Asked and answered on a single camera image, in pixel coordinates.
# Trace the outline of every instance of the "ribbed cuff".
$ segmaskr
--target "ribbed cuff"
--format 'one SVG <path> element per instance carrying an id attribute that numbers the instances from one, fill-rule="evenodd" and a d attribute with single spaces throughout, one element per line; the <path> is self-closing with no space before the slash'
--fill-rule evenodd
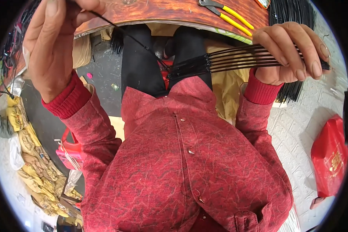
<path id="1" fill-rule="evenodd" d="M 255 68 L 250 69 L 249 81 L 246 86 L 244 97 L 254 104 L 269 105 L 275 101 L 283 83 L 280 85 L 264 84 L 255 77 L 255 72 Z"/>
<path id="2" fill-rule="evenodd" d="M 79 111 L 90 99 L 92 94 L 84 87 L 77 73 L 72 71 L 71 81 L 68 86 L 51 102 L 43 106 L 54 116 L 67 119 Z"/>

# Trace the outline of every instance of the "red plastic bag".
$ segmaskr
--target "red plastic bag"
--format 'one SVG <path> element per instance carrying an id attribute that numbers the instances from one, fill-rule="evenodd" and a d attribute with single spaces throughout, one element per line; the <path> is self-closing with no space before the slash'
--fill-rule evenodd
<path id="1" fill-rule="evenodd" d="M 311 159 L 314 166 L 318 197 L 335 196 L 343 180 L 348 160 L 344 144 L 343 119 L 330 118 L 313 143 Z"/>
<path id="2" fill-rule="evenodd" d="M 84 161 L 81 158 L 81 144 L 77 141 L 72 132 L 71 135 L 74 143 L 68 142 L 67 135 L 69 132 L 70 129 L 66 128 L 62 139 L 58 142 L 59 146 L 58 150 L 56 150 L 56 154 L 66 168 L 82 171 Z"/>

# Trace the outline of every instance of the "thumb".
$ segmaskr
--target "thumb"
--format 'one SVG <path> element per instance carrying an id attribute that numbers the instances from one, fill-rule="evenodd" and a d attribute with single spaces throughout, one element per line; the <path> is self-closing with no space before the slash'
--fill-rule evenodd
<path id="1" fill-rule="evenodd" d="M 46 57 L 52 53 L 65 16 L 65 0 L 47 0 L 44 24 L 35 45 L 35 49 L 41 56 Z"/>

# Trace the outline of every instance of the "jacket sleeve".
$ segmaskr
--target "jacket sleeve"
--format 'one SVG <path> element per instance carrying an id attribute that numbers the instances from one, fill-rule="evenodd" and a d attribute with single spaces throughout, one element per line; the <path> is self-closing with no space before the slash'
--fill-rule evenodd
<path id="1" fill-rule="evenodd" d="M 282 167 L 268 134 L 267 123 L 272 104 L 281 86 L 266 85 L 255 78 L 255 70 L 250 71 L 245 91 L 241 86 L 240 106 L 236 114 L 236 128 L 250 141 L 261 156 L 273 167 L 285 183 L 292 196 L 289 178 Z"/>
<path id="2" fill-rule="evenodd" d="M 72 131 L 82 145 L 85 196 L 83 205 L 96 190 L 100 178 L 121 145 L 116 131 L 101 107 L 94 86 L 83 85 L 76 72 L 70 84 L 49 104 L 43 105 Z"/>

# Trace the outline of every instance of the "hand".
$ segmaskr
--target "hand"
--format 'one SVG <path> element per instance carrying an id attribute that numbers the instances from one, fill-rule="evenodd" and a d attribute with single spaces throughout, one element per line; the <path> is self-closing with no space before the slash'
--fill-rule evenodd
<path id="1" fill-rule="evenodd" d="M 302 62 L 293 42 L 303 54 Z M 253 44 L 265 47 L 282 67 L 260 67 L 255 77 L 265 84 L 280 85 L 304 81 L 308 76 L 319 79 L 330 71 L 322 70 L 319 57 L 329 62 L 324 42 L 308 26 L 296 22 L 262 27 L 253 34 Z"/>
<path id="2" fill-rule="evenodd" d="M 51 102 L 70 82 L 73 34 L 82 23 L 105 13 L 99 0 L 42 0 L 23 41 L 30 54 L 28 72 L 45 103 Z"/>

